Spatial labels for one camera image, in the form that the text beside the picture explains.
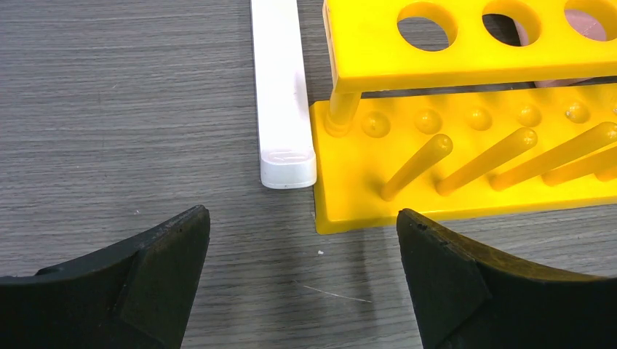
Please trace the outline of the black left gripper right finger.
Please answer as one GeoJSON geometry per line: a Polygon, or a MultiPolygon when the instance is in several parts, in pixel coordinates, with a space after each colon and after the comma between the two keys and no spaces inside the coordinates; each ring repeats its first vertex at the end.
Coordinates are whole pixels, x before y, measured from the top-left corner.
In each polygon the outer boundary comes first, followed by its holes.
{"type": "Polygon", "coordinates": [[[614,348],[616,280],[516,257],[411,209],[397,216],[425,348],[614,348]]]}

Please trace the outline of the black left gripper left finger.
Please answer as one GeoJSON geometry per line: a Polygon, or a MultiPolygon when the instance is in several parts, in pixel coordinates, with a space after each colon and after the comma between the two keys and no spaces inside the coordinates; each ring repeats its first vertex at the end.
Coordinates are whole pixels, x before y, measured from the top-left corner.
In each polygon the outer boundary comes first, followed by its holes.
{"type": "Polygon", "coordinates": [[[210,241],[194,206],[103,249],[1,278],[3,348],[179,348],[210,241]]]}

